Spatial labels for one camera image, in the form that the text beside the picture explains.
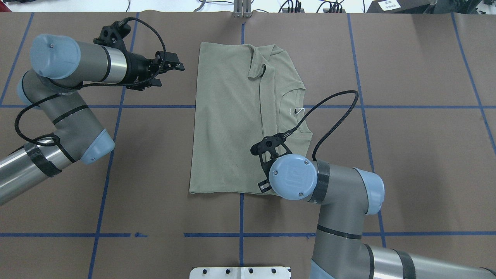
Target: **white label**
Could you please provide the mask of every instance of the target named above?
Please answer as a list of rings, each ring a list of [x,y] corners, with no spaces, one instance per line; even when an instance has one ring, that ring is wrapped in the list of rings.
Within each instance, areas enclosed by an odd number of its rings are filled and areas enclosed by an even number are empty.
[[[394,10],[401,8],[400,4],[398,4],[397,0],[386,0],[379,2],[379,6],[382,10]]]

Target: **blue joint cap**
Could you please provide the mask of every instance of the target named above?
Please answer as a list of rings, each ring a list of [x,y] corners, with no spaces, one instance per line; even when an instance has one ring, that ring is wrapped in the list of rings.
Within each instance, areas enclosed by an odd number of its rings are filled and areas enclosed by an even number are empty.
[[[381,177],[373,172],[354,168],[358,171],[367,190],[367,197],[369,199],[369,210],[367,215],[373,215],[379,212],[384,202],[384,182]]]
[[[26,74],[24,74],[22,76],[21,80],[17,84],[16,91],[17,91],[17,96],[19,97],[19,99],[21,99],[22,103],[24,103],[26,106],[30,106],[33,103],[31,103],[31,101],[28,99],[28,97],[26,97],[26,93],[24,92],[24,87],[22,87],[22,81],[24,80],[25,76],[26,76]]]
[[[315,189],[317,170],[307,158],[298,154],[287,154],[272,164],[269,182],[274,192],[281,197],[291,201],[301,200]]]
[[[81,161],[87,165],[94,163],[96,160],[114,150],[115,146],[116,144],[110,137],[107,129],[103,129],[98,137],[91,143],[90,147],[84,152]]]
[[[310,266],[310,279],[334,279],[334,277],[325,272],[325,270],[312,260]]]
[[[33,41],[29,57],[37,74],[62,79],[70,76],[79,66],[81,49],[70,37],[40,34]]]

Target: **white mounting plate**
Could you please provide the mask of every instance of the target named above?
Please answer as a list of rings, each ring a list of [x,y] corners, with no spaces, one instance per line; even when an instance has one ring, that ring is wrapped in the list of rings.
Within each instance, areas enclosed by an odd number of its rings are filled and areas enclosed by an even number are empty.
[[[194,268],[189,273],[189,279],[291,279],[290,270],[289,267]]]

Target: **black strap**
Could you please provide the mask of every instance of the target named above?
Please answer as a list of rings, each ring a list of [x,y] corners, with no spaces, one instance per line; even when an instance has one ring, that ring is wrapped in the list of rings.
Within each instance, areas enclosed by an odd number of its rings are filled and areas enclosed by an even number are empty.
[[[496,271],[494,271],[492,269],[487,269],[487,268],[481,268],[481,269],[485,269],[485,270],[489,271],[490,273],[492,273],[494,276],[496,276]]]
[[[111,66],[109,51],[104,46],[102,46],[102,48],[105,51],[105,54],[107,55],[107,71],[105,72],[105,76],[103,77],[103,79],[101,81],[99,81],[99,82],[103,82],[104,80],[106,80],[108,78],[108,76],[110,74],[110,66]]]
[[[31,161],[48,177],[54,177],[61,173],[55,165],[48,161],[37,145],[26,143],[24,150],[28,154]]]
[[[327,232],[327,233],[334,234],[334,235],[341,236],[341,237],[346,237],[346,238],[351,238],[351,239],[362,239],[361,234],[352,234],[352,233],[342,232],[342,231],[338,231],[338,230],[333,230],[330,228],[323,227],[321,225],[317,225],[317,229],[321,230],[323,232]]]
[[[369,279],[373,279],[373,274],[375,272],[375,263],[374,263],[374,259],[373,259],[373,252],[372,252],[372,248],[365,244],[365,247],[367,247],[367,250],[369,251],[369,258],[371,260],[371,271],[369,272]]]
[[[416,279],[417,275],[412,257],[410,257],[407,252],[396,251],[394,249],[391,250],[395,251],[398,253],[398,256],[400,256],[401,264],[403,265],[403,279]]]
[[[62,114],[62,115],[60,115],[60,116],[59,116],[59,117],[57,117],[57,118],[55,118],[55,119],[52,121],[52,123],[55,125],[55,124],[57,124],[60,120],[62,120],[62,119],[64,119],[64,118],[66,118],[67,116],[69,116],[69,115],[71,115],[71,114],[74,114],[74,113],[76,113],[76,112],[78,112],[78,111],[80,111],[80,110],[87,109],[87,108],[88,108],[88,105],[86,105],[86,104],[85,104],[85,105],[82,105],[82,106],[78,106],[77,108],[73,108],[73,109],[69,110],[68,112],[66,112],[66,113],[64,113],[64,114]]]
[[[329,163],[317,159],[317,170],[317,185],[313,190],[309,202],[314,204],[321,204],[324,201],[325,195],[327,194],[331,169]]]

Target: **red object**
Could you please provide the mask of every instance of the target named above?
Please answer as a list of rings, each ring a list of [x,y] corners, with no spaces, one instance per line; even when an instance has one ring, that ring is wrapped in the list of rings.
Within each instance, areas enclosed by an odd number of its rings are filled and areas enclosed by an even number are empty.
[[[0,11],[11,11],[11,10],[7,8],[7,6],[2,1],[0,1]]]

